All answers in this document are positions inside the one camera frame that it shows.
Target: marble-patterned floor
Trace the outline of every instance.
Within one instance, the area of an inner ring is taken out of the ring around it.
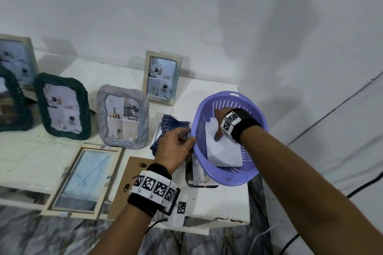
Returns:
[[[249,184],[251,223],[211,229],[209,236],[152,228],[139,254],[272,254],[262,179]],[[39,211],[0,207],[0,254],[74,255],[89,252],[111,222],[43,217]]]

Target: photo print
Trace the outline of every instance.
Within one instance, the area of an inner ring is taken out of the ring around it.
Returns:
[[[18,124],[21,118],[11,93],[5,86],[5,79],[0,77],[0,126]]]
[[[147,95],[170,101],[177,62],[152,56],[149,64]]]
[[[105,100],[108,117],[108,137],[119,141],[138,139],[138,102],[127,97],[108,95]]]
[[[37,73],[23,42],[0,39],[0,64],[16,75],[21,86],[33,88]]]
[[[44,85],[43,91],[48,102],[51,127],[63,132],[81,133],[80,107],[76,92],[66,86],[48,83]]]

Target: forearm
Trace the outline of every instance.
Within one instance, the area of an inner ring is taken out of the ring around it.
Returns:
[[[347,241],[353,237],[352,234],[360,235],[361,230],[368,235],[359,239],[370,243],[370,246],[382,239],[381,234],[346,196],[262,128],[247,128],[241,134],[241,143],[313,251],[322,254],[327,248],[332,248],[334,252],[336,243],[331,242],[334,238],[338,243],[342,239]],[[322,242],[327,240],[327,243],[318,244],[319,238]]]
[[[137,254],[150,221],[146,213],[127,204],[90,254]]]

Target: white tabletop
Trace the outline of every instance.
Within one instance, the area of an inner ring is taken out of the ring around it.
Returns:
[[[39,59],[43,53],[36,52]],[[50,73],[54,64],[39,64],[40,71]],[[78,79],[88,90],[94,108],[97,90],[106,83],[124,88],[142,89],[143,71],[102,64],[83,59],[76,59],[59,73],[62,77]],[[231,90],[237,91],[235,85],[180,77],[174,106],[150,103],[149,138],[147,146],[140,150],[126,149],[116,178],[112,184],[108,199],[113,200],[125,170],[128,158],[137,156],[153,158],[149,149],[155,128],[163,114],[171,114],[180,120],[193,122],[199,103],[209,95]],[[39,123],[37,105],[33,107],[36,123]],[[63,168],[73,159],[78,147],[83,143],[103,144],[95,131],[97,121],[92,119],[94,131],[86,141],[55,137],[48,134],[41,122],[28,131],[0,132],[0,185],[23,190],[52,193]],[[239,223],[250,221],[249,197],[247,185],[217,188],[190,188],[184,179],[184,166],[175,175],[175,181],[182,191],[189,194],[186,215],[204,219],[224,219]]]

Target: framed photograph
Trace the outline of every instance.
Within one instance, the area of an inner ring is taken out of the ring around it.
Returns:
[[[0,63],[16,75],[21,88],[33,90],[38,68],[30,38],[0,34]]]
[[[150,101],[173,105],[182,58],[146,51],[142,91]]]
[[[15,74],[0,66],[0,131],[28,130],[32,113]]]
[[[120,147],[82,145],[41,214],[97,220],[121,152]]]
[[[96,100],[100,137],[106,145],[145,147],[149,135],[149,101],[144,93],[103,85]]]
[[[88,92],[80,81],[40,73],[35,91],[41,120],[49,134],[76,140],[90,137]]]

